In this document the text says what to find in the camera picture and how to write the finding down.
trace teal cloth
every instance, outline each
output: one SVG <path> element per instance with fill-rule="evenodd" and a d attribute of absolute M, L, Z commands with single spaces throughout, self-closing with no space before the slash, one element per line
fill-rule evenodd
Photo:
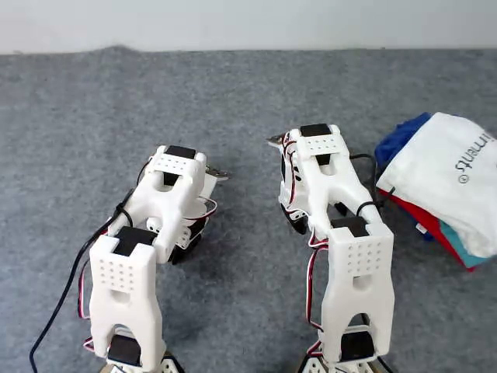
<path fill-rule="evenodd" d="M 456 231 L 452 229 L 450 225 L 448 225 L 445 221 L 439 219 L 440 223 L 440 231 L 447 241 L 450 242 L 454 250 L 456 250 L 457 254 L 463 261 L 466 268 L 471 268 L 477 266 L 485 262 L 488 258 L 481 258 L 480 256 L 471 255 L 463 246 L 461 239 L 459 239 L 459 235 L 457 235 Z"/>

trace white plastic part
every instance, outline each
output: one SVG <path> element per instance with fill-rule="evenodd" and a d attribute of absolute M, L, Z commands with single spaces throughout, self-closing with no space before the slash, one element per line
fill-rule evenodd
<path fill-rule="evenodd" d="M 301 373 L 374 373 L 368 363 L 341 363 L 326 366 L 319 357 L 309 357 Z"/>
<path fill-rule="evenodd" d="M 185 249 L 195 239 L 189 227 L 195 218 L 206 214 L 205 199 L 218 181 L 206 173 L 204 154 L 186 159 L 167 155 L 164 150 L 165 146 L 159 147 L 151 157 L 124 206 L 134 226 L 145 221 L 147 230 L 158 234 L 152 245 L 138 243 L 129 256 L 113 253 L 119 244 L 115 234 L 129 224 L 121 214 L 109 226 L 107 235 L 101 235 L 90 249 L 90 319 L 95 354 L 107 357 L 115 334 L 134 338 L 141 348 L 140 367 L 108 360 L 109 366 L 115 365 L 113 369 L 126 373 L 177 372 L 174 361 L 164 357 L 162 314 L 155 294 L 156 263 L 167 262 L 175 245 Z M 174 186 L 164 185 L 164 172 L 179 176 Z"/>
<path fill-rule="evenodd" d="M 122 256 L 113 253 L 118 243 L 117 238 L 101 235 L 90 249 L 95 354 L 106 357 L 115 327 L 124 325 L 140 344 L 143 371 L 154 371 L 165 353 L 155 296 L 156 252 L 139 243 L 129 256 Z"/>
<path fill-rule="evenodd" d="M 324 359 L 333 366 L 340 361 L 344 333 L 363 329 L 372 336 L 374 355 L 356 364 L 388 352 L 394 310 L 390 274 L 394 236 L 372 204 L 360 211 L 369 235 L 354 237 L 348 228 L 332 227 L 327 212 L 330 204 L 341 202 L 355 214 L 372 199 L 357 177 L 340 130 L 328 127 L 331 134 L 314 137 L 293 129 L 277 147 L 286 175 L 280 185 L 280 203 L 293 220 L 306 214 L 316 238 L 328 239 L 328 286 L 321 304 L 323 332 L 318 336 Z M 323 154 L 330 154 L 330 162 L 320 166 L 315 156 Z M 367 314 L 369 325 L 349 326 L 362 313 Z"/>
<path fill-rule="evenodd" d="M 171 255 L 181 232 L 182 218 L 190 211 L 205 211 L 203 202 L 197 198 L 206 179 L 206 156 L 197 152 L 195 159 L 186 159 L 164 154 L 164 150 L 165 146 L 157 149 L 144 170 L 143 179 L 124 206 L 135 225 L 148 218 L 160 219 L 153 243 L 158 263 L 166 263 Z M 179 175 L 174 186 L 163 185 L 163 172 Z M 115 235 L 124 225 L 128 222 L 122 214 L 109 226 L 109 235 Z"/>
<path fill-rule="evenodd" d="M 109 364 L 101 370 L 100 373 L 142 373 L 143 370 L 140 367 L 133 367 L 127 364 L 120 364 L 110 361 Z M 175 361 L 170 357 L 164 357 L 162 360 L 157 373 L 179 373 L 179 367 L 176 365 Z"/>

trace gray carpet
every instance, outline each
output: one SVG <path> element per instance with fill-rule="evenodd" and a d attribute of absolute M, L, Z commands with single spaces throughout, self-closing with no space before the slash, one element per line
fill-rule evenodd
<path fill-rule="evenodd" d="M 112 212 L 159 144 L 205 152 L 231 172 L 188 261 L 158 268 L 169 349 L 187 372 L 293 372 L 315 332 L 304 321 L 305 237 L 276 196 L 266 137 L 338 124 L 372 152 L 423 111 L 497 132 L 497 51 L 209 52 L 0 57 L 0 362 L 29 370 L 80 245 Z M 366 164 L 359 166 L 367 176 Z M 391 352 L 401 373 L 488 372 L 497 357 L 497 261 L 474 273 L 424 242 L 389 204 L 396 234 Z M 316 272 L 320 302 L 325 260 Z M 96 372 L 76 292 L 36 355 L 40 372 Z"/>

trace white wall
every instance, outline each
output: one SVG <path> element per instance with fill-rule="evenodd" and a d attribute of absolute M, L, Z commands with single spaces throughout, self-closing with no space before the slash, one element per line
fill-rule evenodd
<path fill-rule="evenodd" d="M 496 0 L 0 0 L 0 53 L 497 47 Z"/>

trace red and white wire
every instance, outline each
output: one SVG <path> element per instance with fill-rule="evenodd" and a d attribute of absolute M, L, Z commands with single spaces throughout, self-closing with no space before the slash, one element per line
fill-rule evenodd
<path fill-rule="evenodd" d="M 308 356 L 310 357 L 321 357 L 323 356 L 322 352 L 315 352 L 321 346 L 321 341 L 317 340 L 312 346 L 308 348 Z"/>
<path fill-rule="evenodd" d="M 89 337 L 89 338 L 86 338 L 85 341 L 83 342 L 83 348 L 87 351 L 90 351 L 90 352 L 95 352 L 95 348 L 93 346 L 93 338 L 92 337 Z"/>
<path fill-rule="evenodd" d="M 202 200 L 205 200 L 206 202 L 211 202 L 213 207 L 210 210 L 207 210 L 207 212 L 205 214 L 199 216 L 198 218 L 184 218 L 184 219 L 186 219 L 186 220 L 201 220 L 201 219 L 205 219 L 205 218 L 210 217 L 214 212 L 216 212 L 217 202 L 215 200 L 212 200 L 212 199 L 207 198 L 207 197 L 202 197 L 202 196 L 199 196 L 199 198 Z"/>
<path fill-rule="evenodd" d="M 312 249 L 319 249 L 321 247 L 328 246 L 328 239 L 321 239 L 317 242 L 315 240 L 316 240 L 316 231 L 315 228 L 313 227 L 311 237 L 308 241 L 309 247 L 311 247 Z"/>
<path fill-rule="evenodd" d="M 314 271 L 314 263 L 316 261 L 316 256 L 321 250 L 328 250 L 328 247 L 320 247 L 314 250 L 309 258 L 308 270 L 307 270 L 307 283 L 305 288 L 305 318 L 307 321 L 316 329 L 323 331 L 321 325 L 317 322 L 311 320 L 311 309 L 312 309 L 312 274 Z"/>
<path fill-rule="evenodd" d="M 89 260 L 86 260 L 81 268 L 78 279 L 78 316 L 80 319 L 89 320 L 90 316 L 85 314 L 85 270 Z"/>

